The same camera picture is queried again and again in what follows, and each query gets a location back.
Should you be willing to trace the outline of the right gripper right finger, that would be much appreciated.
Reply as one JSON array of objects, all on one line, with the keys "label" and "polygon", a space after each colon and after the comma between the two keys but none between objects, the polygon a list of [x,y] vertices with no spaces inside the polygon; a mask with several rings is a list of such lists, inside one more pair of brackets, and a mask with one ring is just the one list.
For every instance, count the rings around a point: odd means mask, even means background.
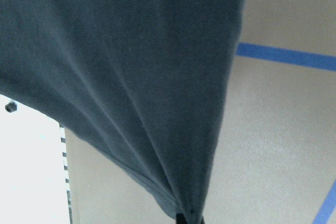
[{"label": "right gripper right finger", "polygon": [[204,217],[203,217],[203,216],[201,216],[199,220],[200,220],[200,221],[199,221],[199,224],[205,224],[205,221],[204,221]]}]

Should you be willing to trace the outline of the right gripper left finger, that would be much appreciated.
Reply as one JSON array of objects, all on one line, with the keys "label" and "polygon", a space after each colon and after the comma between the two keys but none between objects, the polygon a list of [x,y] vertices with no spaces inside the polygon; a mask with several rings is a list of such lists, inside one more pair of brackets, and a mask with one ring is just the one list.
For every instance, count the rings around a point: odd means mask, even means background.
[{"label": "right gripper left finger", "polygon": [[177,213],[175,218],[176,224],[187,224],[185,216],[182,213]]}]

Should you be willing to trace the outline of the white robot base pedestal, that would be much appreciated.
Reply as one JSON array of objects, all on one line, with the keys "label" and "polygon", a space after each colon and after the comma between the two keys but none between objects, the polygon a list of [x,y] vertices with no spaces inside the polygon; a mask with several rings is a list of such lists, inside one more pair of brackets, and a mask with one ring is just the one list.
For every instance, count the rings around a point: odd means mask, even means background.
[{"label": "white robot base pedestal", "polygon": [[71,223],[65,131],[1,96],[1,223]]}]

